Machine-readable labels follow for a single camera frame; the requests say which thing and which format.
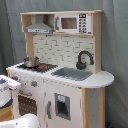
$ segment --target toy kitchen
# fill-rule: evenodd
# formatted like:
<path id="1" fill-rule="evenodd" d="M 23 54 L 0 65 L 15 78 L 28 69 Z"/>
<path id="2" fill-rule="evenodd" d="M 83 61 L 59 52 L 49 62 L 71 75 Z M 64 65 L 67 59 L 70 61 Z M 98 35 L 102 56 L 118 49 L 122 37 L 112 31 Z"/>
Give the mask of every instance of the toy kitchen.
<path id="1" fill-rule="evenodd" d="M 27 58 L 7 68 L 21 83 L 12 91 L 15 119 L 33 113 L 41 128 L 105 128 L 105 87 L 114 76 L 101 70 L 101 16 L 21 13 Z"/>

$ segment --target gray curtain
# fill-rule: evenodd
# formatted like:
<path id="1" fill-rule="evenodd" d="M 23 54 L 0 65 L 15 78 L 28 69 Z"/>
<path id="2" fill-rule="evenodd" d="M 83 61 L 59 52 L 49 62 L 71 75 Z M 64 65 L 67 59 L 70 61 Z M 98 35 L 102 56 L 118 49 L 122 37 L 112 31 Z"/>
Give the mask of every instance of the gray curtain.
<path id="1" fill-rule="evenodd" d="M 13 65 L 13 51 L 6 4 L 0 0 L 0 75 L 7 75 L 6 67 Z"/>
<path id="2" fill-rule="evenodd" d="M 20 14 L 29 11 L 103 10 L 102 70 L 115 76 L 106 87 L 106 121 L 114 128 L 128 127 L 128 0 L 5 0 L 11 27 L 14 63 L 25 58 Z"/>

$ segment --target faucet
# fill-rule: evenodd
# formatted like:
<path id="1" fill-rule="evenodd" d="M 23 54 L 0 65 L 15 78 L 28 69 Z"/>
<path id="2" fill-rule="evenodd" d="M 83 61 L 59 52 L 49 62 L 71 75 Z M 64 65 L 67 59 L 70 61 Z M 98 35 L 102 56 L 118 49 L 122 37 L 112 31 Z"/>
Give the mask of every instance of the faucet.
<path id="1" fill-rule="evenodd" d="M 78 62 L 77 62 L 77 64 L 76 64 L 77 69 L 80 69 L 80 70 L 86 68 L 86 62 L 85 62 L 85 63 L 82 63 L 82 62 L 81 62 L 81 56 L 82 56 L 82 54 L 87 54 L 87 55 L 89 56 L 89 58 L 90 58 L 90 64 L 91 64 L 91 65 L 94 64 L 92 55 L 91 55 L 88 51 L 81 51 L 81 52 L 79 53 L 79 55 L 78 55 Z"/>

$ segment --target backsplash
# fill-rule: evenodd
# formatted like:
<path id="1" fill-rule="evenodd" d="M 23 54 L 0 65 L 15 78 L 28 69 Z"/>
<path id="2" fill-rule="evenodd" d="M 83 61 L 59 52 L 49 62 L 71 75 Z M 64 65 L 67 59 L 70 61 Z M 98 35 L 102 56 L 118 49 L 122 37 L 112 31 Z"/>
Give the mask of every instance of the backsplash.
<path id="1" fill-rule="evenodd" d="M 87 50 L 94 55 L 94 38 L 85 36 L 44 35 L 33 36 L 34 55 L 40 62 L 76 68 L 78 55 Z M 94 71 L 87 55 L 82 55 L 82 62 L 86 61 L 86 70 Z"/>

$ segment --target oven door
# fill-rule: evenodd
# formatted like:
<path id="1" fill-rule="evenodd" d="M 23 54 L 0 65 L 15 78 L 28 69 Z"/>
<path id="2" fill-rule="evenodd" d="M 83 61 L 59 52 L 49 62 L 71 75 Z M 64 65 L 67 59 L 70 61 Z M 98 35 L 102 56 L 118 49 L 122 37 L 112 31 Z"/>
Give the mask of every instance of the oven door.
<path id="1" fill-rule="evenodd" d="M 23 89 L 12 92 L 14 119 L 25 114 L 35 114 L 44 128 L 44 96 L 45 93 L 36 93 L 36 90 L 24 92 Z"/>
<path id="2" fill-rule="evenodd" d="M 79 14 L 55 14 L 56 32 L 79 33 Z"/>

